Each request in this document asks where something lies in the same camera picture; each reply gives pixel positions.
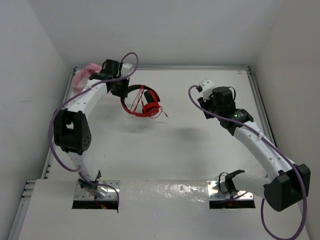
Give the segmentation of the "red black headphones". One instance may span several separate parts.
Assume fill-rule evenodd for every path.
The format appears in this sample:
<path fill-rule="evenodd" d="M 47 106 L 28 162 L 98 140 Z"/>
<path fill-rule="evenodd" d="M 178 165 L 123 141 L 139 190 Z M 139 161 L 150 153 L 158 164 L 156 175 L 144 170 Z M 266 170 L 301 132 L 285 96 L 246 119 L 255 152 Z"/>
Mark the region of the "red black headphones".
<path fill-rule="evenodd" d="M 128 87 L 128 94 L 138 91 L 133 102 L 137 101 L 136 106 L 129 109 L 125 103 L 125 97 L 120 98 L 122 108 L 130 115 L 141 118 L 152 118 L 159 113 L 161 106 L 159 104 L 160 97 L 156 91 L 146 85 L 134 84 Z"/>

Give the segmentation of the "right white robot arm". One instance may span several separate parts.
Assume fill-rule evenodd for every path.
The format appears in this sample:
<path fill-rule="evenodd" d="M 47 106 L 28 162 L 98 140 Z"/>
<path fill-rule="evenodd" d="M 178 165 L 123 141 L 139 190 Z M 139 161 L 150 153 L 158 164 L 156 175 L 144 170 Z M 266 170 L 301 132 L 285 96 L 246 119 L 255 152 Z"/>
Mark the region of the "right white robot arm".
<path fill-rule="evenodd" d="M 275 145 L 261 132 L 254 118 L 243 108 L 237 108 L 235 90 L 232 87 L 216 87 L 210 81 L 196 87 L 202 97 L 198 103 L 207 119 L 217 118 L 220 126 L 240 141 L 261 164 L 267 180 L 238 169 L 228 173 L 224 189 L 230 195 L 237 187 L 247 187 L 250 192 L 264 198 L 277 212 L 294 205 L 309 195 L 311 171 L 305 165 L 297 165 L 275 150 Z"/>

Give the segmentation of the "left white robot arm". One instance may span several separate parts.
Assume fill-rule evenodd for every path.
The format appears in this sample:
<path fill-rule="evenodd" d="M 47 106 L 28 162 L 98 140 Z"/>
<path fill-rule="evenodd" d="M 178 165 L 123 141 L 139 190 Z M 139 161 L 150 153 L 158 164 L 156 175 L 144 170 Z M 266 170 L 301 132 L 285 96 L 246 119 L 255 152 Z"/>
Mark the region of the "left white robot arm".
<path fill-rule="evenodd" d="M 107 93 L 123 96 L 134 71 L 132 64 L 111 59 L 87 65 L 72 79 L 75 95 L 53 114 L 48 128 L 51 152 L 64 169 L 84 181 L 96 184 L 101 175 L 86 153 L 92 142 L 88 117 Z"/>

